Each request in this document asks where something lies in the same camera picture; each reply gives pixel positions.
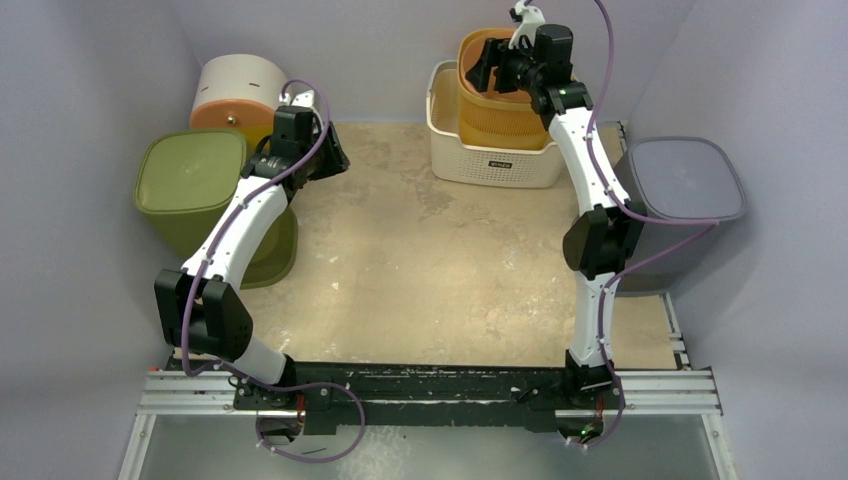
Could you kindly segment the yellow mesh bin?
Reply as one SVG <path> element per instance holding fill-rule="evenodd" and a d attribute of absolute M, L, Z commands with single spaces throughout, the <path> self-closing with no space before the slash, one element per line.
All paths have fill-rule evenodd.
<path fill-rule="evenodd" d="M 466 145 L 512 150 L 541 150 L 550 137 L 528 104 L 479 98 L 461 83 L 459 64 L 458 129 Z"/>

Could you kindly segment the white perforated storage basket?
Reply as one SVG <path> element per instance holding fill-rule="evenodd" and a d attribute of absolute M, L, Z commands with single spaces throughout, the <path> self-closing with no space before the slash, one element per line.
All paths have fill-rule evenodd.
<path fill-rule="evenodd" d="M 440 179 L 504 188 L 548 188 L 565 172 L 555 143 L 540 150 L 472 146 L 459 135 L 459 86 L 454 61 L 442 61 L 431 71 L 426 93 L 426 124 L 430 158 Z"/>

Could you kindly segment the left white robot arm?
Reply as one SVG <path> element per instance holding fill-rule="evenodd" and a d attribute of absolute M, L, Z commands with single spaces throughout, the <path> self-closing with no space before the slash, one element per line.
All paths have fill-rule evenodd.
<path fill-rule="evenodd" d="M 207 239 L 180 269 L 164 269 L 154 282 L 166 342 L 252 378 L 275 409 L 297 399 L 295 362 L 254 334 L 239 290 L 255 251 L 296 192 L 349 165 L 334 126 L 315 108 L 278 107 L 271 133 L 248 157 Z"/>

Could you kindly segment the orange bin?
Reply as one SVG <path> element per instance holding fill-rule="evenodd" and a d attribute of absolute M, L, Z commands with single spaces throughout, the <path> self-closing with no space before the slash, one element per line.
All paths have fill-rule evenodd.
<path fill-rule="evenodd" d="M 465 78 L 466 73 L 480 59 L 485 41 L 488 38 L 506 39 L 509 41 L 513 32 L 514 28 L 486 28 L 470 33 L 463 40 L 459 49 L 458 64 L 459 70 L 461 71 L 461 83 L 471 94 L 479 98 L 512 104 L 528 104 L 530 102 L 529 95 L 520 90 L 510 93 L 497 93 L 494 90 L 494 71 L 491 71 L 488 89 L 483 93 L 476 91 L 470 81 Z"/>

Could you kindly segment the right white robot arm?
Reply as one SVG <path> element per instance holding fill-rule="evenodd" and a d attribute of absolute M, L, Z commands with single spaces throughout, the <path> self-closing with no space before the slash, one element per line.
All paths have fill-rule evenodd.
<path fill-rule="evenodd" d="M 542 24 L 516 40 L 489 37 L 464 78 L 479 93 L 527 93 L 565 161 L 579 215 L 562 241 L 575 274 L 576 316 L 561 392 L 569 404 L 584 407 L 614 384 L 612 306 L 643 228 L 625 210 L 646 209 L 630 199 L 602 151 L 592 98 L 572 75 L 572 46 L 572 31 L 559 24 Z"/>

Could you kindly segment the grey mesh waste bin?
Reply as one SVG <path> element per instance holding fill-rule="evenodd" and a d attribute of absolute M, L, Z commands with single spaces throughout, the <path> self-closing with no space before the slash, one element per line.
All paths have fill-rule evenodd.
<path fill-rule="evenodd" d="M 632 200 L 651 218 L 681 221 L 715 219 L 711 232 L 624 276 L 620 296 L 664 293 L 697 267 L 724 232 L 747 210 L 736 170 L 715 143 L 695 137 L 654 137 L 632 143 L 614 167 Z"/>

